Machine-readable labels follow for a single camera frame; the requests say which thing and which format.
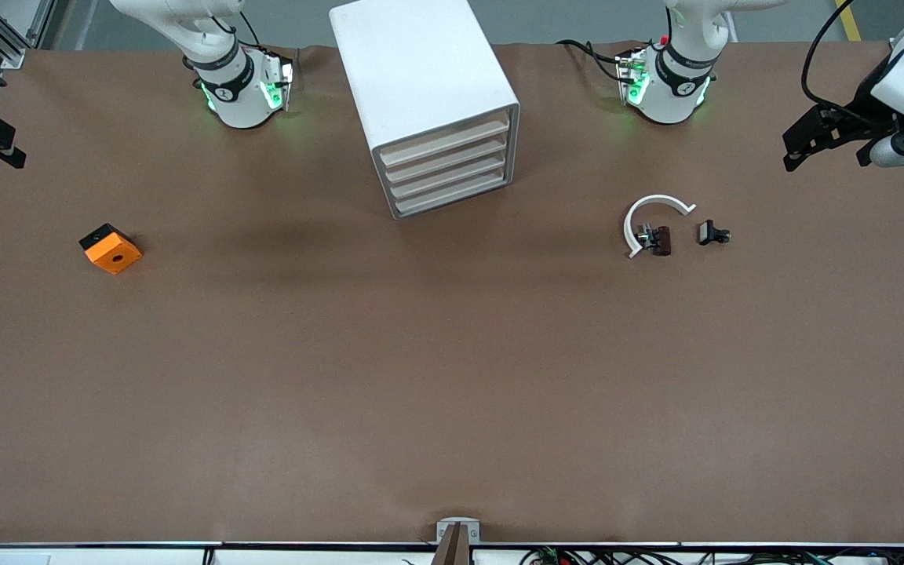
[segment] orange block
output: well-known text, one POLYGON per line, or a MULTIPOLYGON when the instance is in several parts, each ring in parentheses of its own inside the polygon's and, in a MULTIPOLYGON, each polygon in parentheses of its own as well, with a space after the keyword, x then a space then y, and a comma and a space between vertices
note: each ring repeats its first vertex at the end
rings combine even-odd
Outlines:
POLYGON ((112 275, 130 267, 141 258, 141 251, 128 236, 108 223, 80 239, 79 245, 93 264, 112 275))

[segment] brown table surface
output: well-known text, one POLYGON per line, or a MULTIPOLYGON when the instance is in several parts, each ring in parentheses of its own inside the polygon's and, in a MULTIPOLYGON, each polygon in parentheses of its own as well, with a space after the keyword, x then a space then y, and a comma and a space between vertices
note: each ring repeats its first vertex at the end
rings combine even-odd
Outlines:
MULTIPOLYGON (((337 51, 232 131, 179 53, 29 53, 0 115, 0 541, 904 542, 904 170, 782 168, 801 44, 657 126, 503 46, 512 186, 388 213, 337 51), (625 257, 632 201, 699 204, 625 257), (731 246, 699 247, 713 218, 731 246), (119 276, 80 237, 137 237, 119 276)), ((847 100, 882 44, 825 46, 847 100)))

